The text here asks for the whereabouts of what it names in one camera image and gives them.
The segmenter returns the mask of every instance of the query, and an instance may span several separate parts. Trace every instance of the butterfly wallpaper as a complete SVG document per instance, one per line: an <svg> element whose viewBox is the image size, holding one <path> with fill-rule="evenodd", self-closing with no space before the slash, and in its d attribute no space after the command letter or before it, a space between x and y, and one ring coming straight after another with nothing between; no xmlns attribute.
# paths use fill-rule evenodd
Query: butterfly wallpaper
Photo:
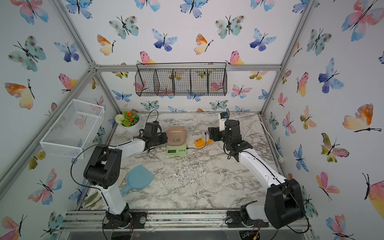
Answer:
<svg viewBox="0 0 384 240"><path fill-rule="evenodd" d="M299 15L308 2L297 0L291 10ZM285 172L302 185L318 239L382 238L383 14L382 1L321 1L268 92L269 132ZM356 231L358 219L370 226Z"/></svg>

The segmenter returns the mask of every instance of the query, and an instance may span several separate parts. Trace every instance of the white wire basket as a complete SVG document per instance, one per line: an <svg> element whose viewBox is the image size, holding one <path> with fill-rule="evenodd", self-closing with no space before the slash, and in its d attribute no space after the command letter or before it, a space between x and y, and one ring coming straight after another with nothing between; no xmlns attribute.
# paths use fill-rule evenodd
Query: white wire basket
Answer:
<svg viewBox="0 0 384 240"><path fill-rule="evenodd" d="M72 99L40 141L46 153L77 157L95 137L104 107Z"/></svg>

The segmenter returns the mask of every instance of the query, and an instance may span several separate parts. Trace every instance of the white flower pot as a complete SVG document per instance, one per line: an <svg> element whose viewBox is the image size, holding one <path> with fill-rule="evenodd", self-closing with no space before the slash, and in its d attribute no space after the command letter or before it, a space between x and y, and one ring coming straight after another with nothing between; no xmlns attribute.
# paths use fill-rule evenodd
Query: white flower pot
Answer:
<svg viewBox="0 0 384 240"><path fill-rule="evenodd" d="M125 129L127 130L127 132L135 133L135 132L139 132L139 130L143 128L143 125L144 125L144 120L142 118L139 118L139 121L135 125L131 127L125 127Z"/></svg>

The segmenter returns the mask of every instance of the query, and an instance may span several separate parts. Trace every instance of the potted plant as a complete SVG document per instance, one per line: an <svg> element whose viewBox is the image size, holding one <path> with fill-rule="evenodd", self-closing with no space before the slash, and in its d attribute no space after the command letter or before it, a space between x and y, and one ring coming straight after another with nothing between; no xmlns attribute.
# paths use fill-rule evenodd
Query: potted plant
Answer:
<svg viewBox="0 0 384 240"><path fill-rule="evenodd" d="M115 121L127 128L127 132L138 132L142 127L142 121L136 112L128 111L127 104L123 107L123 112L116 115Z"/></svg>

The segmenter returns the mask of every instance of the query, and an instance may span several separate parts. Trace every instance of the butterfly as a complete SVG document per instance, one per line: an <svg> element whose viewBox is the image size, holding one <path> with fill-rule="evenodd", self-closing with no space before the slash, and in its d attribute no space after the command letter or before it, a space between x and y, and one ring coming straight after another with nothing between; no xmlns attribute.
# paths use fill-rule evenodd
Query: butterfly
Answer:
<svg viewBox="0 0 384 240"><path fill-rule="evenodd" d="M199 8L204 6L204 4L208 2L208 0L184 0L184 2L186 3L180 5L181 12L186 13L192 7L189 13L192 12L195 18L199 18L201 17L201 11L199 10Z"/></svg>
<svg viewBox="0 0 384 240"><path fill-rule="evenodd" d="M171 38L166 38L168 34L166 35L163 34L163 36L161 36L161 34L153 28L152 28L152 33L153 33L153 37L157 39L157 42L153 44L155 45L156 48L161 49L161 47L164 46L164 50L166 50L167 52L172 50L172 47L170 46L170 44L174 44L177 41L176 36Z"/></svg>
<svg viewBox="0 0 384 240"><path fill-rule="evenodd" d="M280 97L277 99L277 101L279 102L279 105L282 105L283 108L284 108L284 103L285 103L286 101L288 101L288 97L285 97L285 98L283 99L283 93L280 93Z"/></svg>
<svg viewBox="0 0 384 240"><path fill-rule="evenodd" d="M213 42L213 40L211 40L208 43L205 40L205 38L203 37L203 35L201 35L199 33L198 36L196 37L196 42L197 42L198 47L195 47L194 51L195 51L196 55L200 55L200 54L205 53L207 51L209 45Z"/></svg>
<svg viewBox="0 0 384 240"><path fill-rule="evenodd" d="M338 187L335 187L334 185L328 186L328 174L327 173L322 172L320 174L320 176L319 175L316 176L316 179L317 179L317 183L320 185L319 188L321 188L325 192L325 194L327 194L328 201L330 201L330 199L332 200L332 198L328 194L329 192L340 193L340 189Z"/></svg>
<svg viewBox="0 0 384 240"><path fill-rule="evenodd" d="M221 39L224 39L227 36L227 33L229 31L229 34L232 34L237 36L240 33L240 30L242 29L242 26L239 23L242 23L244 21L244 16L238 16L234 19L231 19L231 16L229 16L229 19L225 17L228 22L225 22L224 20L216 20L215 25L218 27L217 33L219 34Z"/></svg>
<svg viewBox="0 0 384 240"><path fill-rule="evenodd" d="M235 106L235 110L237 112L249 112L251 109L244 109L244 108L240 108L239 106Z"/></svg>
<svg viewBox="0 0 384 240"><path fill-rule="evenodd" d="M100 52L104 53L105 56L108 56L109 54L113 53L113 46L115 45L115 42L116 42L115 40L113 40L113 43L111 44L103 36L98 34L97 41L100 43L101 46L103 46L100 49Z"/></svg>
<svg viewBox="0 0 384 240"><path fill-rule="evenodd" d="M86 9L88 9L89 5L92 3L92 0L66 0L70 4L66 5L66 8L70 13L78 13L82 14L86 19L92 18L92 15L90 12L88 12Z"/></svg>
<svg viewBox="0 0 384 240"><path fill-rule="evenodd" d="M37 71L37 66L36 63L38 63L37 59L39 60L45 60L45 53L43 49L39 46L36 46L37 41L34 36L29 36L25 40L24 47L17 41L17 43L20 46L16 46L20 48L22 51L13 51L8 55L8 59L11 61L14 61L15 63L21 63L22 67L27 69L27 70L32 70L34 72Z"/></svg>
<svg viewBox="0 0 384 240"><path fill-rule="evenodd" d="M263 77L262 76L264 76L264 75L266 75L267 73L268 73L268 71L252 71L251 72L252 73L252 75L251 76L249 76L249 78L250 79L254 79L254 78L256 78L256 80L261 80Z"/></svg>
<svg viewBox="0 0 384 240"><path fill-rule="evenodd" d="M32 93L32 89L30 86L30 80L27 80L28 89L24 85L19 85L15 83L4 83L5 89L11 96L15 96L16 98L20 98L20 107L31 109L33 107L33 100L35 96Z"/></svg>
<svg viewBox="0 0 384 240"><path fill-rule="evenodd" d="M178 110L177 108L172 108L172 107L170 107L170 106L168 106L168 110L169 111L171 111L171 112L185 112L185 110L184 109L181 109L181 110Z"/></svg>
<svg viewBox="0 0 384 240"><path fill-rule="evenodd" d="M119 21L111 20L109 21L109 25L113 27L116 30L116 33L121 37L121 39L125 39L127 37L127 34L131 33L134 36L137 36L139 34L139 28L134 25L134 23L137 22L135 16L130 16L124 21L122 20L122 16L120 15L120 18L117 17Z"/></svg>
<svg viewBox="0 0 384 240"><path fill-rule="evenodd" d="M344 217L344 215L343 214L341 216L336 215L335 220L336 220L336 222L332 218L328 218L325 220L327 222L326 223L327 227L329 227L332 231L335 232L335 233L332 233L332 234L336 235L334 240L346 240L347 238L353 239L350 237L353 234L352 235L345 235L344 234L344 231L345 231L345 217Z"/></svg>
<svg viewBox="0 0 384 240"><path fill-rule="evenodd" d="M59 79L62 82L62 84L64 84L64 87L66 87L66 89L62 90L63 91L62 93L65 93L66 91L71 91L77 84L76 79L69 78L63 73L60 73Z"/></svg>
<svg viewBox="0 0 384 240"><path fill-rule="evenodd" d="M194 99L196 102L199 102L202 95L199 95L197 93L189 92L189 95L187 96L188 99Z"/></svg>
<svg viewBox="0 0 384 240"><path fill-rule="evenodd" d="M310 127L316 127L316 123L314 123L311 119L310 111L308 105L305 106L304 115L300 115L300 120L304 122L304 129L308 129Z"/></svg>
<svg viewBox="0 0 384 240"><path fill-rule="evenodd" d="M228 100L224 100L221 102L216 101L216 102L217 103L215 103L215 102L209 103L209 105L211 105L212 110L214 110L214 111L216 111L218 108L225 109L227 107L226 103L228 102Z"/></svg>
<svg viewBox="0 0 384 240"><path fill-rule="evenodd" d="M282 80L282 81L283 81L283 84L284 84L285 82L287 82L287 77L289 77L289 75L291 75L291 72L292 72L292 71L291 71L291 70L288 70L288 69L285 71L284 76L283 76L283 80Z"/></svg>
<svg viewBox="0 0 384 240"><path fill-rule="evenodd" d="M283 153L281 152L280 138L277 139L277 141L276 141L276 143L275 143L275 146L276 146L277 152L280 154L280 156L281 156L281 157L284 157L284 156L283 156Z"/></svg>
<svg viewBox="0 0 384 240"><path fill-rule="evenodd" d="M22 220L19 224L15 223L12 218L6 216L2 219L3 228L5 229L13 229L12 231L8 232L4 236L0 237L0 240L17 240L19 236L21 237L21 230L22 230L22 223L26 219L27 216L24 217L24 214L22 215Z"/></svg>
<svg viewBox="0 0 384 240"><path fill-rule="evenodd" d="M309 77L309 73L304 73L303 76L301 77L300 81L299 81L299 78L296 78L296 80L297 80L296 93L299 92L300 95L303 97L307 93L306 87L307 87L308 77Z"/></svg>
<svg viewBox="0 0 384 240"><path fill-rule="evenodd" d="M152 109L159 109L159 101L153 101L153 102L147 102L147 103L141 103L141 105L144 106L147 111L150 111Z"/></svg>
<svg viewBox="0 0 384 240"><path fill-rule="evenodd" d="M96 137L93 139L93 142L98 142L98 143L102 144L103 143L103 135L105 135L105 129L100 126Z"/></svg>
<svg viewBox="0 0 384 240"><path fill-rule="evenodd" d="M64 217L61 214L56 216L56 212L53 211L49 217L48 230L43 229L43 231L45 231L44 234L48 233L48 235L46 235L43 240L57 239L58 233L56 232L59 231L57 228L63 224L63 221L64 221Z"/></svg>
<svg viewBox="0 0 384 240"><path fill-rule="evenodd" d="M272 125L273 130L276 130L276 127L279 125L279 122L276 120L276 116L272 112L269 117L269 124Z"/></svg>
<svg viewBox="0 0 384 240"><path fill-rule="evenodd" d="M262 89L262 94L263 95L259 96L259 99L266 99L268 97L268 93L264 89Z"/></svg>
<svg viewBox="0 0 384 240"><path fill-rule="evenodd" d="M231 64L231 65L242 65L242 64L244 64L244 62L240 59L240 55L239 55L238 51L233 51L232 54L231 54L231 61L228 62L226 60L226 62L228 64Z"/></svg>
<svg viewBox="0 0 384 240"><path fill-rule="evenodd" d="M87 179L83 179L83 182L81 183L82 185L87 185L88 183L88 180ZM75 199L77 199L77 204L80 203L80 200L81 200L81 196L83 195L84 193L84 189L85 187L84 186L79 186L79 188L77 188L77 191L73 194L71 194L69 197L68 197L68 200L72 200L74 201Z"/></svg>
<svg viewBox="0 0 384 240"><path fill-rule="evenodd" d="M15 6L22 5L20 15L26 20L27 23L35 24L35 18L39 17L41 20L48 22L48 13L40 8L43 4L39 0L11 0Z"/></svg>
<svg viewBox="0 0 384 240"><path fill-rule="evenodd" d="M380 214L382 218L384 218L384 207L383 207L383 189L384 189L384 181L369 185L369 175L365 176L365 181L367 183L367 193L365 194L365 199L367 197L371 200L373 207Z"/></svg>
<svg viewBox="0 0 384 240"><path fill-rule="evenodd" d="M145 3L149 4L154 12L160 9L160 3L157 0L135 0L135 2L140 9L143 9Z"/></svg>
<svg viewBox="0 0 384 240"><path fill-rule="evenodd" d="M119 77L119 78L123 78L123 77L128 77L128 72L112 72L114 74L116 74L115 76L116 77Z"/></svg>
<svg viewBox="0 0 384 240"><path fill-rule="evenodd" d="M300 50L302 50L303 48L300 48L299 43L296 43L294 49L296 50L296 52L295 52L295 54L294 54L292 57L294 57L294 56L295 56Z"/></svg>
<svg viewBox="0 0 384 240"><path fill-rule="evenodd" d="M343 126L348 129L356 130L354 132L360 131L370 131L375 130L381 132L381 128L370 128L369 125L372 122L373 116L373 104L366 104L359 107L358 112L353 116L345 116Z"/></svg>
<svg viewBox="0 0 384 240"><path fill-rule="evenodd" d="M77 49L74 43L71 46L68 46L68 42L65 43L65 46L58 42L54 42L53 44L60 50L60 52L64 53L64 61L67 63L71 61L71 57L75 61L79 60L79 55L75 53Z"/></svg>
<svg viewBox="0 0 384 240"><path fill-rule="evenodd" d="M236 96L240 96L240 98L245 98L247 95L246 93L248 93L250 90L252 90L252 88L243 88L244 85L240 87L238 87L237 85L233 85L233 88L232 88L232 91L234 91L231 96L234 98Z"/></svg>
<svg viewBox="0 0 384 240"><path fill-rule="evenodd" d="M303 185L301 186L301 195L303 197L305 214L307 215L307 217L313 217L313 216L319 217L319 214L317 213L316 208L310 202L310 200L312 199L310 198L310 195L307 194L307 191L305 190Z"/></svg>
<svg viewBox="0 0 384 240"><path fill-rule="evenodd" d="M318 37L315 38L317 35L317 31L315 29L312 29L311 39L308 41L308 45L307 45L307 52L315 49L315 54L317 56L324 50L324 47L325 47L324 43L329 42L329 40L332 38L332 35L330 33L324 33L321 35L323 30L320 29L319 30L320 33Z"/></svg>
<svg viewBox="0 0 384 240"><path fill-rule="evenodd" d="M378 0L373 0L372 4L368 6L368 0L357 0L353 6L355 13L349 14L341 26L342 31L349 28L354 28L351 41L357 41L364 37L366 31L366 24L376 25L384 18L384 8L372 9L372 6Z"/></svg>
<svg viewBox="0 0 384 240"><path fill-rule="evenodd" d="M332 87L332 89L341 89L344 87L344 83L340 82L334 76L340 73L333 73L333 66L334 66L334 61L333 58L328 63L328 66L325 68L326 73L320 73L319 74L319 82L324 83L322 87L323 93L328 93L329 92L329 86Z"/></svg>
<svg viewBox="0 0 384 240"><path fill-rule="evenodd" d="M379 57L379 62L381 62L381 64L384 64L384 52L383 52L383 55Z"/></svg>
<svg viewBox="0 0 384 240"><path fill-rule="evenodd" d="M169 99L172 99L174 98L173 95L174 94L171 88L168 89L167 87L163 86L159 88L159 97L163 98L164 96L168 96Z"/></svg>
<svg viewBox="0 0 384 240"><path fill-rule="evenodd" d="M119 92L116 92L115 90L112 90L112 92L114 94L116 94L116 96L115 96L116 100L124 100L126 102L130 102L131 101L129 99L129 97L132 96L132 94L119 93Z"/></svg>
<svg viewBox="0 0 384 240"><path fill-rule="evenodd" d="M285 135L289 137L290 132L292 134L296 133L296 129L292 126L293 119L291 121L291 114L288 112L288 114L285 116L285 119L283 119L283 126L285 127Z"/></svg>
<svg viewBox="0 0 384 240"><path fill-rule="evenodd" d="M255 9L262 2L264 2L264 10L265 11L272 9L273 6L275 5L274 0L251 0L251 8Z"/></svg>
<svg viewBox="0 0 384 240"><path fill-rule="evenodd" d="M300 144L300 147L299 147L299 151L295 150L293 152L293 155L295 156L295 158L297 158L296 159L297 160L297 162L296 162L297 169L300 170L301 167L303 167L303 169L305 169L308 172L307 165L304 162L305 159L303 158L303 148L301 147L301 144Z"/></svg>
<svg viewBox="0 0 384 240"><path fill-rule="evenodd" d="M143 64L151 64L151 63L156 63L154 62L146 52L142 51L140 52L140 57L141 57L141 61Z"/></svg>
<svg viewBox="0 0 384 240"><path fill-rule="evenodd" d="M322 155L327 155L327 161L328 162L337 162L337 158L336 156L338 157L348 157L349 156L349 152L347 150L345 150L344 148L341 148L341 147L336 147L340 144L337 144L336 145L336 140L335 140L335 143L333 145L331 145L331 141L329 140L329 137L327 134L325 133L322 133L321 134L323 136L323 143L324 145L321 145L321 154Z"/></svg>
<svg viewBox="0 0 384 240"><path fill-rule="evenodd" d="M37 167L37 160L43 160L46 156L45 151L36 153L33 158L29 161L29 170L35 169Z"/></svg>
<svg viewBox="0 0 384 240"><path fill-rule="evenodd" d="M293 6L293 12L294 13L298 13L299 11L301 11L300 13L303 12L303 9L305 8L305 5L307 4L308 0L300 0L301 3L298 3L298 4L295 4Z"/></svg>
<svg viewBox="0 0 384 240"><path fill-rule="evenodd" d="M251 42L249 44L249 46L251 48L256 48L257 46L259 46L258 50L259 51L264 51L266 49L266 44L270 44L272 42L274 42L276 40L277 37L271 37L271 38L266 38L265 36L268 35L264 33L264 35L262 35L259 31L259 29L255 28L254 30L254 35L253 35L253 38L255 39L255 41Z"/></svg>
<svg viewBox="0 0 384 240"><path fill-rule="evenodd" d="M38 183L42 185L43 188L37 190L36 192L33 192L28 197L28 199L31 199L34 202L38 202L42 198L41 202L43 204L49 205L53 201L53 198L52 198L52 193L54 193L53 191L59 190L63 183L61 179L55 181L56 177L57 175L56 175L55 169L52 169L48 175L46 184L44 184L41 180L40 180L41 183Z"/></svg>

